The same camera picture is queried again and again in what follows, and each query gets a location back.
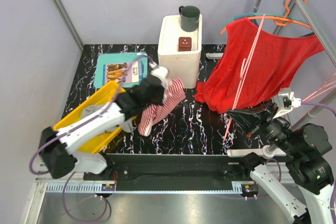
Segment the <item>red white striped tank top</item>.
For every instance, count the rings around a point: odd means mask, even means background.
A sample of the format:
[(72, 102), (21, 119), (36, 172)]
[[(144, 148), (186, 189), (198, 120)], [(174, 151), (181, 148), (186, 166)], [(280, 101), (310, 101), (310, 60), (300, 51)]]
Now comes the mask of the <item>red white striped tank top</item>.
[(150, 105), (142, 112), (138, 131), (142, 136), (149, 136), (152, 127), (163, 120), (186, 98), (183, 82), (179, 78), (170, 79), (165, 90), (166, 100), (163, 105)]

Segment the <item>grey tank top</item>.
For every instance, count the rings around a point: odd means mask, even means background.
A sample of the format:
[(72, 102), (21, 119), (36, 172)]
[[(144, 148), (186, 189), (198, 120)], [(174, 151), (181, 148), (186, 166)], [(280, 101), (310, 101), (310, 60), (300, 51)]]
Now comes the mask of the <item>grey tank top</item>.
[[(84, 108), (84, 110), (81, 113), (80, 119), (86, 118), (87, 116), (95, 113), (96, 111), (102, 111), (105, 106), (106, 106), (105, 104), (104, 105), (90, 105)], [(120, 125), (114, 125), (110, 128), (107, 128), (104, 132), (105, 133), (114, 132), (118, 127), (121, 127), (122, 130), (124, 130), (125, 132), (132, 132), (135, 129), (135, 127), (132, 124), (132, 120), (129, 119)]]

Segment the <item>pink wire hanger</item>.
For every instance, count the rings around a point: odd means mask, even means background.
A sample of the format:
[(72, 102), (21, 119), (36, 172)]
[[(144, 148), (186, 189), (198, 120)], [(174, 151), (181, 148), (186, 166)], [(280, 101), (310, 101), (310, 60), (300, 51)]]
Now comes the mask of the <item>pink wire hanger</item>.
[(256, 48), (256, 45), (257, 45), (257, 42), (258, 42), (258, 38), (259, 38), (259, 35), (260, 35), (260, 32), (261, 32), (261, 29), (263, 27), (265, 18), (266, 18), (266, 15), (263, 14), (260, 25), (259, 25), (257, 33), (256, 33), (256, 36), (254, 38), (253, 44), (252, 44), (251, 49), (249, 51), (249, 55), (248, 55), (247, 58), (243, 59), (243, 62), (241, 64), (241, 69), (240, 69), (240, 74), (239, 74), (239, 84), (238, 84), (238, 88), (237, 88), (237, 91), (236, 91), (236, 94), (235, 94), (235, 99), (234, 99), (234, 102), (233, 102), (232, 110), (235, 110), (237, 108), (238, 101), (239, 101), (239, 98), (240, 98), (240, 94), (242, 92), (242, 89), (243, 89), (243, 86), (244, 86), (244, 83), (245, 83), (247, 72), (249, 70), (249, 66), (250, 66), (251, 60), (253, 58), (254, 51), (255, 51), (255, 48)]
[(302, 102), (311, 101), (315, 99), (316, 97), (326, 93), (327, 91), (335, 88), (335, 83), (336, 83), (335, 77), (336, 77), (336, 72), (333, 73), (326, 81), (324, 81), (324, 83), (316, 91), (312, 92), (310, 95), (304, 98)]

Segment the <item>pink wire hanger front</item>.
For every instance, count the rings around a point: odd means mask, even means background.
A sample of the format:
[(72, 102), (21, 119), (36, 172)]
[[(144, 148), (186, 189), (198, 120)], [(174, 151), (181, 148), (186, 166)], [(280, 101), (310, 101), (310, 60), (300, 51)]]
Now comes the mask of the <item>pink wire hanger front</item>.
[(304, 98), (302, 102), (311, 101), (315, 99), (316, 97), (326, 93), (327, 91), (335, 88), (335, 83), (336, 83), (335, 77), (336, 77), (336, 72), (333, 73), (326, 81), (324, 81), (324, 83), (316, 91), (312, 92), (310, 95)]

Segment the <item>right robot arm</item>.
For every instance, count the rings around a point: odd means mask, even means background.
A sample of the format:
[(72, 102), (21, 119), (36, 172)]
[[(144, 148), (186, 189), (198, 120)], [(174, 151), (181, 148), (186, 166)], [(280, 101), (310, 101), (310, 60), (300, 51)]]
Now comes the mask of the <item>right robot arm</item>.
[(247, 137), (260, 135), (289, 157), (286, 167), (305, 204), (273, 176), (266, 160), (255, 152), (239, 160), (239, 176), (261, 186), (290, 223), (335, 223), (335, 179), (323, 157), (332, 150), (326, 131), (311, 123), (292, 131), (287, 120), (275, 116), (277, 111), (273, 103), (254, 109), (229, 110), (227, 114)]

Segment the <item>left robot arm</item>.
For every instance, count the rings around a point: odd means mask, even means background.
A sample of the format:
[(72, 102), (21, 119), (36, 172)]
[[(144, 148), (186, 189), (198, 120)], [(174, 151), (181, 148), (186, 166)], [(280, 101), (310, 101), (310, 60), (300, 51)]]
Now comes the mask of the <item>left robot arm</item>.
[(82, 152), (79, 148), (108, 128), (119, 126), (124, 131), (132, 129), (127, 123), (151, 104), (161, 105), (167, 75), (152, 72), (139, 84), (122, 91), (114, 81), (109, 81), (85, 104), (104, 102), (102, 108), (91, 115), (62, 128), (47, 127), (41, 132), (38, 155), (53, 179), (72, 172), (90, 172), (103, 180), (113, 175), (113, 167), (99, 153)]

